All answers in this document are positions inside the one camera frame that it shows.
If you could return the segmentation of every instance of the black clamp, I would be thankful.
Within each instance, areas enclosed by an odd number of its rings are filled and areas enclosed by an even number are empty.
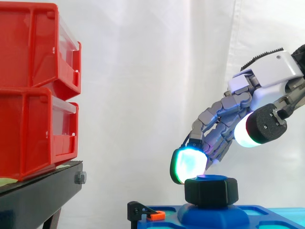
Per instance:
[[[142,219],[142,215],[150,216],[152,214],[158,214],[158,212],[137,201],[127,204],[127,219],[132,223],[131,229],[138,228],[138,221]]]

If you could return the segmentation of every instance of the orange clip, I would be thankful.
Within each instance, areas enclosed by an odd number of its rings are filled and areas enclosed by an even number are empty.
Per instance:
[[[151,214],[146,218],[150,221],[157,221],[157,220],[164,220],[165,219],[165,212],[164,211],[157,211],[158,214]]]

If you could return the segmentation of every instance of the red plastic drawer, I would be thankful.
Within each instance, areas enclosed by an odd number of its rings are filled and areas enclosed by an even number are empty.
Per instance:
[[[47,88],[0,88],[0,177],[24,180],[77,156],[78,105]]]
[[[48,87],[67,100],[81,93],[81,44],[53,3],[0,1],[0,87]]]

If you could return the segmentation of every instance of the metal bolt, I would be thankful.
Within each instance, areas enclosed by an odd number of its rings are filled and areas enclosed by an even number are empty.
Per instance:
[[[87,173],[86,172],[78,172],[75,175],[75,183],[79,185],[85,184],[87,181]]]

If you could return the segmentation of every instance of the yellow object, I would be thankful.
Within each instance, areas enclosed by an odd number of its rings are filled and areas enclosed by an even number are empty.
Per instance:
[[[11,178],[0,178],[0,187],[8,185],[8,184],[16,183],[17,181],[18,180],[11,179]]]

